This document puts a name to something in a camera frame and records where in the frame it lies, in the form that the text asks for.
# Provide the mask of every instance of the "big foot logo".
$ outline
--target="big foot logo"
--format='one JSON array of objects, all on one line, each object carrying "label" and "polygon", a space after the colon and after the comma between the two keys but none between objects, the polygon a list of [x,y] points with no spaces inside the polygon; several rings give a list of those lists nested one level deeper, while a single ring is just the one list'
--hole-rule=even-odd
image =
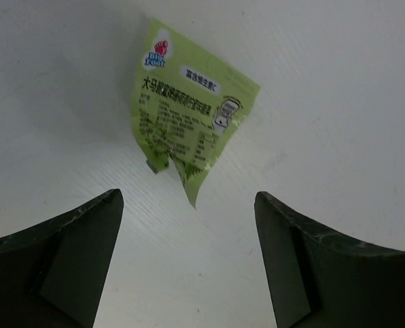
[{"label": "big foot logo", "polygon": [[152,41],[151,51],[143,56],[142,65],[146,70],[153,70],[156,67],[165,67],[166,60],[173,53],[173,47],[169,31],[160,29]]}]

